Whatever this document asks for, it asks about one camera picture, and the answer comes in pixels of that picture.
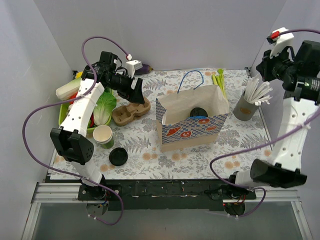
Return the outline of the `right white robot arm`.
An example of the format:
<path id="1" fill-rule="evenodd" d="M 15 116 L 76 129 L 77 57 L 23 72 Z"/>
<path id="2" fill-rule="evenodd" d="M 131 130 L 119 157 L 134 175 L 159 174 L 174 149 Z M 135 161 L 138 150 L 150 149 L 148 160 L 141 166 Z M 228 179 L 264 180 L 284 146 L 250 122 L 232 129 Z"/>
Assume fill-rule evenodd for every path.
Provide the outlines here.
<path id="1" fill-rule="evenodd" d="M 283 116 L 278 136 L 286 136 L 275 143 L 266 160 L 255 159 L 249 170 L 237 171 L 230 176 L 232 183 L 226 186 L 227 195 L 237 199 L 245 188 L 270 186 L 291 188 L 305 184 L 307 176 L 301 173 L 301 156 L 310 127 L 309 119 L 320 109 L 320 44 L 305 40 L 293 59 L 286 46 L 278 56 L 271 50 L 263 54 L 256 70 L 263 81 L 282 81 Z"/>

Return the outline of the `checkered paper takeout bag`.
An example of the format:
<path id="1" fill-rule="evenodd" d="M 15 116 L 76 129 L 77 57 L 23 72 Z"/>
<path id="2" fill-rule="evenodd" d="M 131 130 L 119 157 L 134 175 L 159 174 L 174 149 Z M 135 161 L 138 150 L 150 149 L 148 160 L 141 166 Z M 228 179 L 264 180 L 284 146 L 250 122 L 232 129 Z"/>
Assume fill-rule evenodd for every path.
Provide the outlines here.
<path id="1" fill-rule="evenodd" d="M 219 86 L 204 81 L 189 89 L 158 96 L 156 127 L 162 152 L 214 142 L 230 113 Z M 208 117 L 190 117 L 193 108 L 203 108 Z"/>

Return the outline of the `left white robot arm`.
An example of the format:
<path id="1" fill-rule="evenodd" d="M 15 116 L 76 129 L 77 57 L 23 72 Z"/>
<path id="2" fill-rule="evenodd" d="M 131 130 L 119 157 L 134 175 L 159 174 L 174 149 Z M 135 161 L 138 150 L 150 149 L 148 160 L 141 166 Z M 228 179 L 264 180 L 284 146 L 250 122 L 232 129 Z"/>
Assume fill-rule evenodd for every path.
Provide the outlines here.
<path id="1" fill-rule="evenodd" d="M 92 161 L 94 145 L 86 138 L 87 126 L 99 97 L 105 89 L 112 89 L 131 103 L 145 102 L 142 79 L 138 78 L 135 87 L 131 87 L 135 71 L 142 68 L 142 62 L 127 56 L 125 72 L 120 74 L 116 69 L 117 60 L 117 55 L 103 51 L 98 62 L 84 68 L 77 99 L 60 127 L 50 132 L 57 153 L 72 163 L 82 183 L 90 186 L 89 194 L 95 200 L 103 199 L 107 193 L 100 183 L 102 174 Z"/>

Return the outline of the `cardboard cup carrier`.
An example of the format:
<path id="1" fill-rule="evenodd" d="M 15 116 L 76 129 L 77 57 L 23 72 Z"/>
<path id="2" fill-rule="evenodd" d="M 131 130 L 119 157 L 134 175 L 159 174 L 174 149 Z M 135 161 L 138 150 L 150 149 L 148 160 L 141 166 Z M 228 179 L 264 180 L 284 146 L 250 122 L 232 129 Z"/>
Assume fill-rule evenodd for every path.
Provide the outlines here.
<path id="1" fill-rule="evenodd" d="M 112 119 L 117 126 L 125 126 L 134 118 L 147 114 L 151 109 L 150 101 L 145 97 L 144 104 L 130 103 L 117 107 L 112 112 Z"/>

